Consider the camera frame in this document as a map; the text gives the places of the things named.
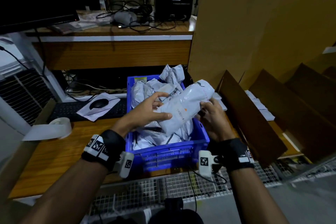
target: finger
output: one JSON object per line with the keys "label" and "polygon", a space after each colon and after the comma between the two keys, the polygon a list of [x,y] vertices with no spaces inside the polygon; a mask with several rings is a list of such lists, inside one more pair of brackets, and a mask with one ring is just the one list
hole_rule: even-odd
{"label": "finger", "polygon": [[160,101],[154,101],[153,104],[152,104],[153,107],[159,107],[159,106],[162,106],[162,105],[163,105],[163,103],[160,102]]}
{"label": "finger", "polygon": [[166,92],[155,92],[148,99],[154,102],[158,97],[169,97],[169,94]]}
{"label": "finger", "polygon": [[153,112],[152,120],[170,120],[172,117],[169,112]]}
{"label": "finger", "polygon": [[210,100],[210,102],[211,102],[215,107],[217,107],[217,108],[219,108],[219,109],[222,109],[222,107],[221,107],[221,105],[219,104],[219,102],[217,101],[217,99],[210,98],[209,100]]}
{"label": "finger", "polygon": [[216,107],[209,102],[201,102],[200,103],[201,107],[207,110],[209,113],[214,113],[216,111]]}

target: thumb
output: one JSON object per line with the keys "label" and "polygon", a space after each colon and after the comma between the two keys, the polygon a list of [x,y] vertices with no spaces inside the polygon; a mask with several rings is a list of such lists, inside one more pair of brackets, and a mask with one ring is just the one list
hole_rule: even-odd
{"label": "thumb", "polygon": [[172,117],[169,112],[153,112],[152,120],[170,120]]}
{"label": "thumb", "polygon": [[201,102],[200,105],[209,113],[214,113],[216,111],[216,107],[210,102]]}

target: blue plastic crate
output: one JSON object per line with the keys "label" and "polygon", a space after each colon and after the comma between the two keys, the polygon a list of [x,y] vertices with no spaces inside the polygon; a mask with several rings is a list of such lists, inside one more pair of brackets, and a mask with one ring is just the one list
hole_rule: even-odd
{"label": "blue plastic crate", "polygon": [[[127,78],[127,112],[132,110],[131,106],[131,88],[134,84],[134,78],[146,77],[147,81],[153,78],[160,80],[159,75],[130,76]],[[198,162],[198,152],[206,150],[209,137],[203,125],[192,119],[194,130],[191,134],[191,140],[187,142],[159,145],[141,150],[133,151],[133,139],[137,137],[137,132],[130,132],[126,136],[126,151],[134,154],[134,161],[130,174],[139,174],[167,168],[188,167]]]}

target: computer mouse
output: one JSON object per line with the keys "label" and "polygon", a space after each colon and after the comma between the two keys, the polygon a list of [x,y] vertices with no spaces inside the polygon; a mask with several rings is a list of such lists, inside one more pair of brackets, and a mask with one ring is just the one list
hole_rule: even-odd
{"label": "computer mouse", "polygon": [[103,108],[104,106],[107,106],[109,104],[109,100],[105,98],[98,99],[96,101],[93,101],[90,105],[90,110],[92,108]]}

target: air vent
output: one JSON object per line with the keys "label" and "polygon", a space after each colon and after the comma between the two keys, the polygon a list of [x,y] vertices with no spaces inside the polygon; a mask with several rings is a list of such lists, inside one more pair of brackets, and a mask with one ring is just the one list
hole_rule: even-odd
{"label": "air vent", "polygon": [[0,97],[29,125],[49,101],[51,91],[34,69],[25,70],[0,81]]}

